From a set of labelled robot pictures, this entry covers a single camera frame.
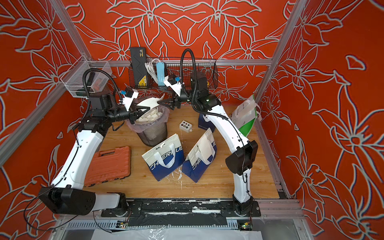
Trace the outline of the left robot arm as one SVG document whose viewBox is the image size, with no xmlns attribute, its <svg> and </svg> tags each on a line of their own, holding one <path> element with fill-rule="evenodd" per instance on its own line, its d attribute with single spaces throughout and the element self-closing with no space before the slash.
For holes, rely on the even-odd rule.
<svg viewBox="0 0 384 240">
<path fill-rule="evenodd" d="M 114 83 L 114 92 L 90 93 L 87 77 L 100 73 L 112 80 L 107 72 L 90 68 L 82 76 L 82 84 L 88 99 L 87 109 L 80 122 L 75 144 L 51 186 L 41 188 L 38 198 L 54 214 L 85 216 L 90 212 L 109 210 L 118 217 L 128 212 L 126 196 L 123 193 L 96 194 L 83 189 L 89 166 L 109 128 L 115 122 L 130 121 L 134 124 L 151 107 L 137 106 L 133 100 L 138 92 L 130 87 L 121 91 Z"/>
</svg>

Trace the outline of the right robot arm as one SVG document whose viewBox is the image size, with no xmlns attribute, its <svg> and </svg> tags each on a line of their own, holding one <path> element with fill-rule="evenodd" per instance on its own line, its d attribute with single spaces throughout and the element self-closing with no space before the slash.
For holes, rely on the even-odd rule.
<svg viewBox="0 0 384 240">
<path fill-rule="evenodd" d="M 239 216 L 251 215 L 254 201 L 251 194 L 251 169 L 258 151 L 256 141 L 245 137 L 227 115 L 221 101 L 208 89 L 206 76 L 197 70 L 196 59 L 193 51 L 185 49 L 181 55 L 180 67 L 183 66 L 186 54 L 190 54 L 193 72 L 190 75 L 191 90 L 185 89 L 183 72 L 180 79 L 175 75 L 165 78 L 164 84 L 173 90 L 171 98 L 160 100 L 158 103 L 171 110 L 180 108 L 183 103 L 188 103 L 193 110 L 211 122 L 226 141 L 231 155 L 226 158 L 226 165 L 234 175 L 233 206 Z"/>
</svg>

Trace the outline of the pink trash bag liner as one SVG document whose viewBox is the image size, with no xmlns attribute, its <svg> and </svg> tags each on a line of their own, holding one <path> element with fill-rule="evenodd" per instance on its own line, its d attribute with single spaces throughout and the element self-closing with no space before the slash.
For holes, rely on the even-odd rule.
<svg viewBox="0 0 384 240">
<path fill-rule="evenodd" d="M 141 97 L 134 100 L 134 104 L 138 104 L 139 102 L 151 98 L 150 96 Z M 156 110 L 156 119 L 154 121 L 135 121 L 134 124 L 131 124 L 129 120 L 126 121 L 126 125 L 136 133 L 142 133 L 145 130 L 148 130 L 152 127 L 158 127 L 162 123 L 166 123 L 169 118 L 170 110 L 164 106 L 157 106 L 153 108 Z"/>
</svg>

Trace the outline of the white paper receipt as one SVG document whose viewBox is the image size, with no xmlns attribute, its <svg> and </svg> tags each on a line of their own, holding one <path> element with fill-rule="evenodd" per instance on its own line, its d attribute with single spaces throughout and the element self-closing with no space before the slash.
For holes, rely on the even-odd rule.
<svg viewBox="0 0 384 240">
<path fill-rule="evenodd" d="M 159 106 L 158 101 L 162 101 L 164 99 L 164 97 L 165 97 L 165 94 L 163 94 L 161 98 L 151 97 L 151 98 L 148 98 L 148 99 L 145 99 L 145 100 L 139 102 L 137 104 L 137 106 L 149 107 L 151 110 L 151 109 Z"/>
</svg>

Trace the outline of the clear plastic wall bin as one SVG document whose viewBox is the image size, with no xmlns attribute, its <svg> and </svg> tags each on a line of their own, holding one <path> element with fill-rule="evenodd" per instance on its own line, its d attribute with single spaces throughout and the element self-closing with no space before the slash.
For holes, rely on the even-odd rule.
<svg viewBox="0 0 384 240">
<path fill-rule="evenodd" d="M 94 65 L 88 61 L 78 61 L 72 65 L 60 78 L 67 91 L 74 98 L 87 98 L 83 76 L 89 69 L 100 69 L 112 77 L 112 68 L 108 62 Z M 112 93 L 113 86 L 110 78 L 100 72 L 90 72 L 85 78 L 86 87 L 90 95 L 98 93 Z"/>
</svg>

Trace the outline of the black power adapter box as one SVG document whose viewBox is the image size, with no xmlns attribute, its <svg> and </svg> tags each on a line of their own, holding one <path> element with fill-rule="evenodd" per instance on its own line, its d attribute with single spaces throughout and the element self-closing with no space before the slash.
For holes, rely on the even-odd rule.
<svg viewBox="0 0 384 240">
<path fill-rule="evenodd" d="M 134 82 L 137 89 L 148 87 L 148 73 L 146 69 L 146 49 L 143 47 L 132 47 L 131 62 L 134 74 Z"/>
</svg>

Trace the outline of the orange plastic tool case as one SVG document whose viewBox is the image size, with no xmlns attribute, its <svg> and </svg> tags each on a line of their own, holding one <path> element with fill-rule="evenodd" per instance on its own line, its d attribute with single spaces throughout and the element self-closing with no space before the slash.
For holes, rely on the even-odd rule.
<svg viewBox="0 0 384 240">
<path fill-rule="evenodd" d="M 131 175 L 131 148 L 96 152 L 86 173 L 84 187 L 122 180 Z"/>
</svg>

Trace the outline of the black mesh trash bin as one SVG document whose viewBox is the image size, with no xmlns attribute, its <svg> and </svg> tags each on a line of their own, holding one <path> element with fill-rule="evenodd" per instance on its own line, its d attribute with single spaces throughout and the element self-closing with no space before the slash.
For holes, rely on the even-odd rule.
<svg viewBox="0 0 384 240">
<path fill-rule="evenodd" d="M 142 133 L 137 133 L 142 142 L 149 147 L 154 147 L 167 138 L 167 123 L 162 123 L 158 127 L 152 127 Z"/>
</svg>

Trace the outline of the green and white tote bag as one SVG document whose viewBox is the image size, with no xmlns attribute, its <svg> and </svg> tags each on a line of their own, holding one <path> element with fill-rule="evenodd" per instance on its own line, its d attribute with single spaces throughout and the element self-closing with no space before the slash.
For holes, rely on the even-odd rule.
<svg viewBox="0 0 384 240">
<path fill-rule="evenodd" d="M 238 130 L 247 137 L 250 134 L 256 119 L 259 121 L 262 120 L 260 110 L 261 108 L 256 103 L 255 95 L 251 95 L 242 104 L 237 106 L 230 118 Z"/>
</svg>

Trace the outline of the white button box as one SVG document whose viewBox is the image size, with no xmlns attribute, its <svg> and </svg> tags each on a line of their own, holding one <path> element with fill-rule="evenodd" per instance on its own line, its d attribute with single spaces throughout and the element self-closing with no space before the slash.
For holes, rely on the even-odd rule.
<svg viewBox="0 0 384 240">
<path fill-rule="evenodd" d="M 179 128 L 180 130 L 184 131 L 184 132 L 192 132 L 193 131 L 193 125 L 187 121 L 182 121 L 180 124 L 179 124 Z"/>
</svg>

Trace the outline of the light blue tag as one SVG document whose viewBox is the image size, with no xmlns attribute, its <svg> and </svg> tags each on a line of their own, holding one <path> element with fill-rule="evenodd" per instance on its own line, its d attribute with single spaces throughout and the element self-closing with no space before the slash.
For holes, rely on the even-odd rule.
<svg viewBox="0 0 384 240">
<path fill-rule="evenodd" d="M 164 84 L 164 80 L 166 76 L 165 64 L 163 62 L 158 62 L 156 63 L 156 68 L 157 68 L 158 85 L 165 86 Z"/>
</svg>

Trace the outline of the small navy paper bag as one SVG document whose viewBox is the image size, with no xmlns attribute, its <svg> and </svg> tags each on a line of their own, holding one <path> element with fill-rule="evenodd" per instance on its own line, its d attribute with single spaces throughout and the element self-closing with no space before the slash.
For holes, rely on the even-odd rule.
<svg viewBox="0 0 384 240">
<path fill-rule="evenodd" d="M 199 114 L 198 127 L 203 130 L 210 129 L 212 133 L 216 129 L 216 126 L 203 114 Z"/>
</svg>

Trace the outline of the white and navy bag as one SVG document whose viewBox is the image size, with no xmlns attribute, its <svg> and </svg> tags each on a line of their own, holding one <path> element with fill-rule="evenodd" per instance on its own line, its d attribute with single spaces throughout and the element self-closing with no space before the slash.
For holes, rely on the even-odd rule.
<svg viewBox="0 0 384 240">
<path fill-rule="evenodd" d="M 142 155 L 154 178 L 159 182 L 185 161 L 182 143 L 178 134 L 173 134 Z"/>
<path fill-rule="evenodd" d="M 197 183 L 217 155 L 213 132 L 208 128 L 187 155 L 182 173 Z"/>
</svg>

